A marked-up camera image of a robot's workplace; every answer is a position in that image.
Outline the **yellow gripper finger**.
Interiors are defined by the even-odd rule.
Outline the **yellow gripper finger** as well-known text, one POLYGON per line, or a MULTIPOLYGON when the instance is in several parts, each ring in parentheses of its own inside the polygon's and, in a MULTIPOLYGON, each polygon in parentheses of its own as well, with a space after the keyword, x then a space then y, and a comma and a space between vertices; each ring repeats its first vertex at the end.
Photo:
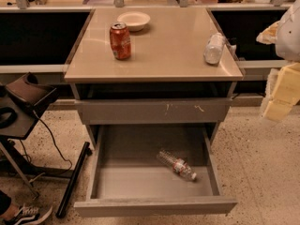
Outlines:
POLYGON ((281 69, 272 68, 262 100, 262 118, 282 121, 300 101, 300 63, 296 62, 281 69))
POLYGON ((264 29, 257 37, 256 41, 261 44, 275 44, 277 42, 277 31, 279 22, 274 22, 264 29))

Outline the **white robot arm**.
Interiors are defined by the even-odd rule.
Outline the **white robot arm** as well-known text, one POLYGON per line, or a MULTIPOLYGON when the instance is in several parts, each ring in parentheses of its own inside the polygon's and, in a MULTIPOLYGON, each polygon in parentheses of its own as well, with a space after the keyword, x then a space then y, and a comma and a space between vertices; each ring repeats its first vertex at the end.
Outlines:
POLYGON ((274 44, 276 55, 289 62, 280 70, 271 69, 261 105, 263 119, 280 122, 300 101, 300 0, 296 0, 279 21, 264 29, 256 40, 274 44))

